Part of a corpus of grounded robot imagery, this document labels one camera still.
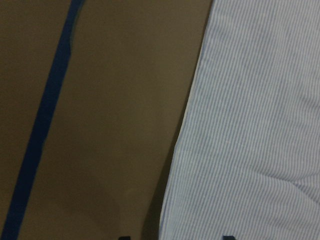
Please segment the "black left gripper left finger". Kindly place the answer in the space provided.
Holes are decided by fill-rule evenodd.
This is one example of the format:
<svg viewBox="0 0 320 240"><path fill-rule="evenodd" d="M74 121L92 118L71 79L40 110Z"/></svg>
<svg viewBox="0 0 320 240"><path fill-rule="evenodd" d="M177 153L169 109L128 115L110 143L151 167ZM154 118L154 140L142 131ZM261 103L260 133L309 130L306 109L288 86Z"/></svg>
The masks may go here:
<svg viewBox="0 0 320 240"><path fill-rule="evenodd" d="M131 240L130 236L120 236L118 240Z"/></svg>

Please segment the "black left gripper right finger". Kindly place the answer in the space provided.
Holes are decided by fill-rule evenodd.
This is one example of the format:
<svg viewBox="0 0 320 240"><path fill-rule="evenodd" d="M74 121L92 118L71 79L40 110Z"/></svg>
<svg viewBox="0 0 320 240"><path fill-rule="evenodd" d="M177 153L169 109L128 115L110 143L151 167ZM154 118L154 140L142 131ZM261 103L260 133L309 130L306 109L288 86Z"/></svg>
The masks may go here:
<svg viewBox="0 0 320 240"><path fill-rule="evenodd" d="M223 235L222 240L236 240L233 235Z"/></svg>

